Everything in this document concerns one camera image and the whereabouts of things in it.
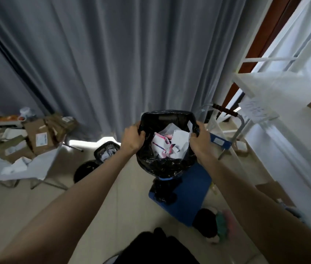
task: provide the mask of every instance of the gray curtain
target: gray curtain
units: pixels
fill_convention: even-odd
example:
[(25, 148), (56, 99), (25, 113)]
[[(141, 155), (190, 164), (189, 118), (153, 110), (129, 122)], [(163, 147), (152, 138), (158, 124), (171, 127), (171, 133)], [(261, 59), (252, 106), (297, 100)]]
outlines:
[(200, 116), (245, 1), (0, 0), (0, 41), (81, 139), (120, 138), (145, 111)]

